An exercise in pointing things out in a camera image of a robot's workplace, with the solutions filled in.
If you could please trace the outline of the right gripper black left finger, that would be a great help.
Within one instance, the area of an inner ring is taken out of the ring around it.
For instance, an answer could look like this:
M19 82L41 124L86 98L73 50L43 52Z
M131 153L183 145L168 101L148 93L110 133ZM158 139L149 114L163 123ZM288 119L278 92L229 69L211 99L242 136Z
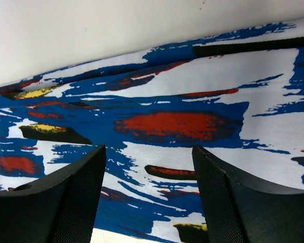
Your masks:
M0 191L0 242L90 242L105 146L12 191Z

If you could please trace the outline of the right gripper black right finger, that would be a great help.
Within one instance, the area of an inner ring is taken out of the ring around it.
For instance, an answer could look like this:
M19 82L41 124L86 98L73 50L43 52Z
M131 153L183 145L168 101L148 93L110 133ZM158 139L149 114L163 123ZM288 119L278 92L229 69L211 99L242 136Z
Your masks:
M247 173L194 145L210 242L304 242L304 190Z

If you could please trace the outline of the blue white patterned trousers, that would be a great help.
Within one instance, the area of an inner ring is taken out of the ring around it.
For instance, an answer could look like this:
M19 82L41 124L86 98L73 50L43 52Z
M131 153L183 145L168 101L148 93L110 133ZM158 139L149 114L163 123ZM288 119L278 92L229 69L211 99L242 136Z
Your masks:
M106 147L95 228L158 242L206 231L199 144L304 189L304 19L90 61L0 87L0 190Z

